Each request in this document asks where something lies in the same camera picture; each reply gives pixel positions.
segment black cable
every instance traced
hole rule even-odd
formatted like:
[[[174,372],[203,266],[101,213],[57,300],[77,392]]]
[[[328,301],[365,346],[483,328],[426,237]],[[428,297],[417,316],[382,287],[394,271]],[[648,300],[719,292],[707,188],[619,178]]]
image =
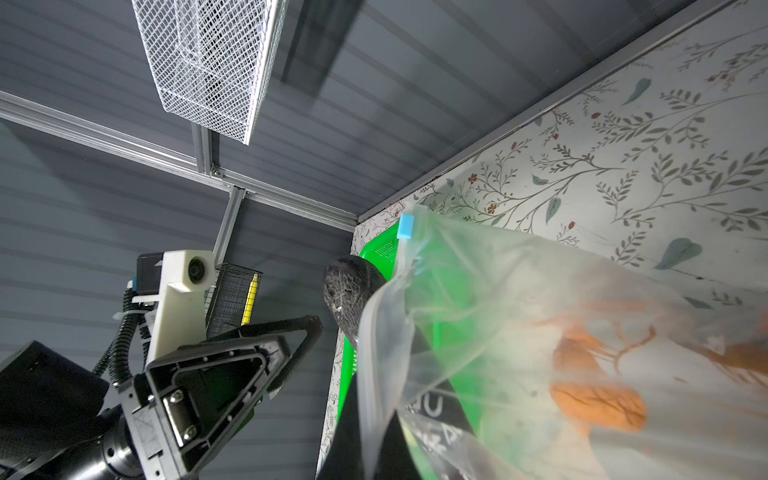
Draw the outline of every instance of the black cable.
[[[136,293],[132,289],[125,290],[123,293],[123,311],[129,310],[149,310],[148,307],[142,307],[135,303],[132,303],[132,299],[136,296]],[[123,319],[120,322],[118,328],[118,334],[114,338],[114,342],[109,349],[109,379],[112,381],[112,385],[119,386],[121,383],[132,377],[131,367],[128,364],[128,351],[131,349],[131,341],[136,333],[136,328],[139,322],[142,321],[143,315],[140,313],[126,313],[123,315]],[[149,329],[146,324],[142,327],[142,338],[149,338]],[[147,361],[147,351],[149,344],[143,347],[144,350],[144,363]]]
[[[104,375],[104,372],[107,371],[107,368],[109,367],[109,353],[112,350],[112,344],[109,345],[109,348],[107,348],[107,351],[104,352],[104,355],[101,356],[101,358],[96,362],[96,366],[93,369],[93,372],[97,376]]]

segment green plastic basket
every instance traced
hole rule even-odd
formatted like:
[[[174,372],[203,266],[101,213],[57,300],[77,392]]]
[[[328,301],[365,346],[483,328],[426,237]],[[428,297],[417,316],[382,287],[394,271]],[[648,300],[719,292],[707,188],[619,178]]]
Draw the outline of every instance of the green plastic basket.
[[[395,271],[395,258],[397,257],[397,229],[400,222],[396,222],[390,228],[381,232],[376,238],[369,241],[360,252],[360,256],[379,269],[387,281],[392,279]],[[339,385],[339,417],[344,406],[346,393],[352,375],[357,371],[357,354],[348,339],[344,339],[344,353],[341,360],[341,383]]]
[[[372,263],[382,273],[384,278],[388,281],[392,279],[392,274],[395,271],[395,261],[397,258],[397,247],[399,241],[397,239],[397,231],[399,229],[400,222],[396,222],[390,228],[381,232],[376,238],[368,242],[360,252],[360,256],[370,263]],[[467,291],[466,286],[462,284],[465,279],[454,278],[451,272],[445,272],[446,279],[450,280],[448,285],[450,290],[454,293],[453,300],[457,306],[461,306],[468,301],[464,298],[463,293]],[[432,331],[427,333],[427,340],[432,345],[432,348],[438,349],[444,343],[451,344],[457,340],[461,340],[467,332],[462,331],[463,328],[460,324],[455,325],[443,325],[436,323],[432,327]],[[349,384],[352,380],[352,375],[357,371],[357,354],[349,343],[349,340],[344,339],[344,351],[342,356],[341,367],[341,383],[339,385],[339,417],[344,406],[344,400],[346,399],[347,391],[349,390]],[[457,374],[451,378],[451,384],[454,390],[458,394],[463,394],[465,398],[479,398],[479,389],[477,382],[467,374]],[[480,423],[481,409],[479,405],[474,402],[461,401],[464,412],[467,415],[470,425],[477,429]]]

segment leaf pattern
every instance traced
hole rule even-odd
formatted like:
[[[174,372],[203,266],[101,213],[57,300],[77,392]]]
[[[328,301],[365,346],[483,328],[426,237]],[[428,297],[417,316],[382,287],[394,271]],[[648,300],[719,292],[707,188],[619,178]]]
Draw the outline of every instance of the leaf pattern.
[[[766,183],[761,177],[768,164],[768,147],[758,152],[750,152],[741,160],[730,158],[727,151],[719,154],[709,154],[705,158],[694,158],[690,161],[678,161],[673,154],[658,154],[658,159],[653,162],[650,169],[650,178],[660,184],[655,198],[642,208],[629,208],[619,215],[619,203],[621,199],[611,197],[608,200],[614,205],[616,215],[614,223],[621,221],[626,227],[632,223],[646,223],[649,228],[655,217],[646,216],[651,210],[667,209],[670,206],[685,206],[690,211],[710,212],[720,216],[719,225],[726,232],[743,231],[744,227],[761,231],[768,224],[768,210],[760,207],[741,207],[736,210],[728,208],[729,197],[739,191],[763,191],[762,185]],[[682,186],[683,188],[709,183],[706,190],[698,186],[696,190],[688,193],[683,190],[681,194],[670,192],[670,187]],[[598,191],[607,194],[605,184],[598,184]]]
[[[673,266],[701,255],[701,245],[687,238],[672,240],[664,251],[661,261],[654,267],[656,270],[669,270]]]
[[[336,423],[339,420],[339,387],[341,386],[341,363],[344,351],[344,334],[341,329],[336,334],[336,352],[333,356],[333,371],[331,372],[331,385],[326,404],[326,417],[323,421],[323,434],[320,437],[320,456],[318,469],[328,455]]]
[[[558,234],[558,236],[554,239],[554,241],[559,243],[565,243],[566,245],[570,245],[571,247],[576,247],[578,245],[579,239],[576,237],[575,233],[572,232],[572,230],[576,227],[576,222],[570,222],[568,225],[562,225],[561,231]]]
[[[637,248],[645,240],[646,232],[632,232],[626,240],[621,241],[621,245],[614,250],[615,255],[611,255],[611,260],[622,266],[640,266],[645,259],[637,253]]]
[[[606,78],[603,81],[599,81],[597,84],[592,85],[586,90],[582,91],[578,95],[577,103],[581,105],[581,113],[586,117],[590,115],[590,107],[596,107],[598,104],[603,103],[605,96],[618,91],[614,85],[615,80]],[[600,112],[594,112],[590,115],[591,118],[600,117]]]
[[[637,84],[634,86],[634,91],[622,105],[626,105],[640,98],[640,96],[650,87],[650,84],[650,78],[641,78],[638,80]]]
[[[549,220],[551,220],[552,217],[560,210],[560,205],[563,203],[563,200],[560,200],[559,198],[553,198],[549,200],[549,204],[547,205],[547,223],[549,223]]]
[[[736,295],[729,295],[727,292],[718,293],[712,290],[712,300],[722,306],[742,306],[744,302]]]
[[[546,114],[539,118],[547,118],[551,120],[551,124],[546,127],[538,136],[544,137],[543,147],[547,146],[550,140],[557,140],[560,138],[560,127],[563,125],[573,125],[574,119],[569,113],[562,111],[559,108],[553,108],[549,114]]]
[[[709,303],[707,303],[707,302],[703,302],[703,301],[697,300],[695,298],[690,298],[689,296],[684,296],[683,298],[686,299],[688,301],[688,303],[690,303],[691,305],[693,305],[696,308],[701,308],[701,309],[705,309],[705,310],[712,310],[712,306]]]

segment black object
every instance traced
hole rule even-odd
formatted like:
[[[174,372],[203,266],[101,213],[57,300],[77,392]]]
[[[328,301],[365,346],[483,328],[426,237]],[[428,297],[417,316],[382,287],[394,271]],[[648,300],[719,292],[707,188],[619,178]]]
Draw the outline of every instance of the black object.
[[[333,443],[328,451],[317,480],[362,480],[362,444],[360,442],[360,420],[357,407],[357,374],[352,376],[344,402],[344,415],[336,424]],[[397,415],[389,420],[384,434],[379,463],[373,478],[378,480],[420,480],[408,451],[406,438]]]
[[[244,266],[222,263],[217,269],[219,277],[205,318],[209,339],[242,325],[253,276],[258,276],[261,281],[261,272]]]
[[[58,456],[35,476],[56,479],[116,480],[143,475],[134,454],[122,408],[106,410],[102,417],[110,428],[99,439],[78,445]]]
[[[39,342],[0,366],[0,465],[103,434],[109,384]]]
[[[323,274],[323,296],[328,310],[354,349],[362,309],[385,283],[386,278],[373,263],[354,255],[331,260]]]
[[[101,355],[101,358],[96,362],[96,366],[93,369],[93,374],[101,377],[104,375],[104,372],[107,371],[109,368],[109,353],[112,350],[112,344],[109,344],[109,347],[104,351],[104,353]]]
[[[362,311],[371,296],[385,283],[386,279],[372,263],[354,255],[342,255],[341,257],[337,257],[331,261],[326,268],[323,277],[323,293],[326,305],[333,314],[333,319],[355,349],[357,349],[357,333]],[[429,353],[430,351],[431,347],[426,338],[419,329],[416,329],[411,345],[411,354]],[[448,380],[441,382],[436,386],[434,391],[429,392],[429,397],[426,398],[433,399],[434,402],[442,405],[442,408],[435,413],[435,410],[430,409],[426,401],[421,401],[419,403],[419,413],[474,435],[475,431],[467,419],[467,415],[464,412],[461,402],[455,395],[450,395],[450,393],[453,392],[453,386]],[[359,419],[357,418],[356,376],[353,377],[349,391],[347,392],[343,411],[344,414],[341,415],[341,418],[339,419],[339,425],[336,427],[336,433],[333,437],[331,452],[334,449],[336,449],[337,452],[344,452],[351,449],[354,452],[358,452],[357,455],[359,455],[360,434]],[[379,462],[376,466],[377,478],[397,478],[387,476],[398,473],[387,469],[387,465],[391,462],[399,465],[412,465],[411,455],[408,452],[407,447],[401,445],[399,440],[400,437],[402,437],[402,431],[400,430],[398,416],[395,414],[389,422],[384,443],[382,444]],[[362,466],[359,465],[359,461],[345,460],[343,459],[343,455],[343,453],[337,453],[334,455],[334,460],[331,461],[331,454],[329,453],[325,465],[328,465],[329,462],[338,462],[341,467],[333,464],[328,465],[327,468],[329,469],[329,472],[332,473],[328,473],[327,475],[329,476],[323,478],[358,478],[358,475],[359,478],[362,478]],[[441,462],[434,457],[430,457],[429,460],[430,462],[433,462],[432,467],[436,470],[448,472],[448,478],[451,480],[461,480],[464,478],[461,472],[452,467],[449,463]],[[407,467],[406,470],[398,473],[398,475],[409,473],[409,468],[410,467]],[[489,472],[482,471],[482,473],[484,474],[484,476],[482,476],[483,479],[494,478]]]
[[[160,293],[160,274],[163,271],[163,254],[144,253],[136,259],[136,294],[157,295]]]
[[[133,303],[132,299],[134,296],[136,296],[136,293],[133,290],[125,290],[123,293],[123,312],[130,310],[152,310],[150,307]],[[141,313],[126,313],[123,315],[120,327],[118,328],[118,334],[115,336],[109,347],[109,379],[112,381],[112,385],[116,387],[131,377],[131,367],[128,364],[128,352],[131,349],[131,341],[136,333],[136,328],[138,328],[139,323],[144,321],[143,317],[144,315]],[[148,338],[149,329],[146,324],[142,326],[141,329],[141,338]],[[149,353],[149,343],[144,343],[142,345],[142,350],[144,354],[144,363],[146,363],[147,354]]]
[[[306,337],[291,356],[280,334],[297,330]],[[196,478],[322,332],[319,318],[304,316],[183,346],[121,383],[120,406],[98,416],[108,384],[32,343],[0,372],[0,388],[13,394],[0,402],[15,402],[0,412],[0,451],[9,457],[0,465],[35,480]],[[23,456],[39,452],[40,459]]]
[[[190,264],[187,266],[187,275],[189,275],[190,281],[195,285],[203,281],[205,276],[205,264],[203,261],[197,257],[190,260]]]

